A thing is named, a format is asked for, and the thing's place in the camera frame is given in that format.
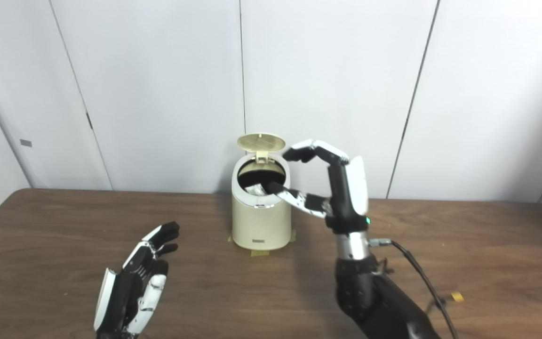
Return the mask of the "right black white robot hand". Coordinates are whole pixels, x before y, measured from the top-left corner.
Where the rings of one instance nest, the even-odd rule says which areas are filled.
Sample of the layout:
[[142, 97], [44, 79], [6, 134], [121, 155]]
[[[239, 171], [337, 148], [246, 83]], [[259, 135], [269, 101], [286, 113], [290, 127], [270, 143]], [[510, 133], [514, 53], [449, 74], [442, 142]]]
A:
[[367, 231], [368, 191], [363, 157], [349, 157], [336, 147], [313, 139], [296, 143], [283, 154], [286, 161], [302, 163], [308, 163], [315, 157], [328, 164], [329, 197], [305, 193], [277, 182], [263, 185], [264, 191], [298, 210], [324, 219], [334, 234]]

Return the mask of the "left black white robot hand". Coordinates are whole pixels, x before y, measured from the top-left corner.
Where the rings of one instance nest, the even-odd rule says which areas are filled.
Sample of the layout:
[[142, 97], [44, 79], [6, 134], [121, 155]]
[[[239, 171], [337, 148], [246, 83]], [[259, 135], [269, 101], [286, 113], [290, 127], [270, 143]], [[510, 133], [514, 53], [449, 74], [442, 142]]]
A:
[[175, 252], [179, 224], [168, 222], [144, 236], [116, 272], [107, 268], [99, 292], [93, 328], [97, 339], [137, 339], [163, 294], [168, 262]]

